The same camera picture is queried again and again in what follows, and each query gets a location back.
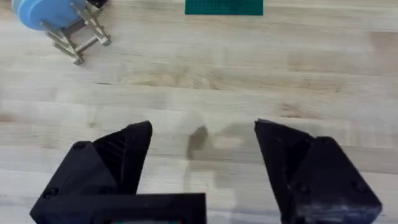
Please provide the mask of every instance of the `metal bracket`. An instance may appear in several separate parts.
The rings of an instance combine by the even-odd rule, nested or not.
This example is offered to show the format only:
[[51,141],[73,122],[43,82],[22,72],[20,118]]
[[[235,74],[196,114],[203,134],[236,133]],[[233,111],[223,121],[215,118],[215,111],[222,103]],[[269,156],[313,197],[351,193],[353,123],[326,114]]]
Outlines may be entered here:
[[[70,7],[72,7],[72,9],[75,10],[80,17],[70,26],[60,30],[53,30],[51,25],[45,21],[42,21],[40,25],[44,28],[45,34],[54,41],[53,46],[55,48],[59,49],[59,51],[72,58],[75,65],[81,65],[84,63],[82,51],[97,41],[99,41],[103,46],[109,45],[111,43],[111,36],[108,35],[105,32],[104,27],[99,24],[96,18],[98,13],[95,14],[91,11],[93,6],[90,3],[87,3],[87,6],[84,10],[79,9],[79,7],[77,7],[73,2],[70,3]],[[81,22],[83,22],[83,25],[77,27],[76,25]],[[87,26],[89,30],[94,33],[94,36],[87,40],[84,44],[74,44],[70,36],[85,26]]]

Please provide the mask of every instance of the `wooden surface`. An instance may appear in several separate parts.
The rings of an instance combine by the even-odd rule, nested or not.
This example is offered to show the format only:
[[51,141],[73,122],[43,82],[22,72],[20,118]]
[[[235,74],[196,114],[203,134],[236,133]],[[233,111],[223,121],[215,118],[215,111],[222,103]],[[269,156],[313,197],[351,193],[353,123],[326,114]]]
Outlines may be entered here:
[[[110,0],[77,67],[0,2],[0,223],[28,212],[71,144],[150,120],[139,192],[206,192],[209,223],[278,223],[254,120],[333,136],[398,222],[398,2],[264,0],[184,16]],[[79,40],[84,36],[78,34]]]

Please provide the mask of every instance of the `screw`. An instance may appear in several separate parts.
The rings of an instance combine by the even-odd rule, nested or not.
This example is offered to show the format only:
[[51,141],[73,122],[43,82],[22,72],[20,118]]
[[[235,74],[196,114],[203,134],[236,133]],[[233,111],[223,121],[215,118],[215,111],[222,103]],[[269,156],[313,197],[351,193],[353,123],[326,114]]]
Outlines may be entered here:
[[103,194],[103,195],[108,195],[108,194],[112,194],[112,192],[113,192],[113,189],[111,187],[105,186],[105,187],[100,188],[98,193]]
[[297,184],[296,189],[301,194],[309,194],[311,192],[310,187],[307,184],[303,184],[303,183]]
[[322,139],[322,142],[323,142],[324,144],[331,144],[331,143],[333,143],[333,140],[330,139],[330,138],[323,138],[323,139]]
[[354,181],[353,188],[358,192],[365,193],[368,189],[362,181]]
[[58,188],[47,189],[44,190],[43,192],[43,198],[49,199],[56,196],[57,194],[58,194]]
[[73,149],[76,151],[80,151],[80,150],[84,149],[85,147],[86,147],[86,143],[84,143],[84,142],[76,142],[73,145]]

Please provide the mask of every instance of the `wood grain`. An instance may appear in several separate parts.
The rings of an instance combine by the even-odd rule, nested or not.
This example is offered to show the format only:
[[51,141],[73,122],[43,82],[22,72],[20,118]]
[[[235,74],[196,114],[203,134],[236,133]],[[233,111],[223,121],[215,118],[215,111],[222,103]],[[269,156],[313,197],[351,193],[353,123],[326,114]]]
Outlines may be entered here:
[[[264,16],[185,16],[110,0],[109,47],[74,66],[0,2],[0,222],[29,210],[70,146],[150,120],[141,193],[206,192],[209,223],[279,223],[258,118],[332,136],[398,222],[398,2],[265,0]],[[73,36],[79,42],[84,37]]]

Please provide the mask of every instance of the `light wood tabletop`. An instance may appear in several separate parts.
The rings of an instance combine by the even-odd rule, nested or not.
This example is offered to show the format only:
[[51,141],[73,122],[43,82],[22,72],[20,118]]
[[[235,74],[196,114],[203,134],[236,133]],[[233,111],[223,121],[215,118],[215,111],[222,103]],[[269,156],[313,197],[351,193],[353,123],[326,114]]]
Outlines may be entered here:
[[140,193],[206,192],[211,224],[279,223],[258,118],[334,137],[382,201],[377,223],[398,223],[398,1],[185,16],[183,0],[110,0],[99,19],[113,43],[77,67],[0,2],[0,223],[33,223],[75,141],[144,120]]

